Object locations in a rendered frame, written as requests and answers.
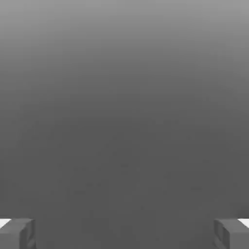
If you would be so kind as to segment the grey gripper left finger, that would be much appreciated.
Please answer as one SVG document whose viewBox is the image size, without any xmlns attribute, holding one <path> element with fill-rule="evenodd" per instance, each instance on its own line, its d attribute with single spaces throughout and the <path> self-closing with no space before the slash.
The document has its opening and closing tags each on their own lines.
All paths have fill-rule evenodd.
<svg viewBox="0 0 249 249">
<path fill-rule="evenodd" d="M 0 249 L 36 249 L 36 221 L 0 218 Z"/>
</svg>

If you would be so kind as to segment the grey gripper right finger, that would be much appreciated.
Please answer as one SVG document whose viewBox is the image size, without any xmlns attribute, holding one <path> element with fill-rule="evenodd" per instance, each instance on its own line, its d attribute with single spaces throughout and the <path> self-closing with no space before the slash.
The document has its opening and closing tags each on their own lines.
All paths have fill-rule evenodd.
<svg viewBox="0 0 249 249">
<path fill-rule="evenodd" d="M 215 249 L 249 249 L 249 218 L 215 219 Z"/>
</svg>

